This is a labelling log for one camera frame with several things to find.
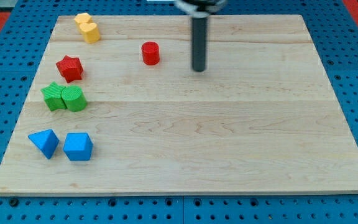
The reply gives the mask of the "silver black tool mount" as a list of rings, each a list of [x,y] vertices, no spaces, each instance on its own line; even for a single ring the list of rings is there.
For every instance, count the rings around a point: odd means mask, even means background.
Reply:
[[[208,17],[226,4],[227,0],[175,0],[175,6],[191,17]]]

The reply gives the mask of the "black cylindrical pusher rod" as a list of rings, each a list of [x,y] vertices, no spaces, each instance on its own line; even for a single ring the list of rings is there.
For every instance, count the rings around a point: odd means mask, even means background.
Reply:
[[[191,19],[191,66],[196,72],[206,69],[208,18]]]

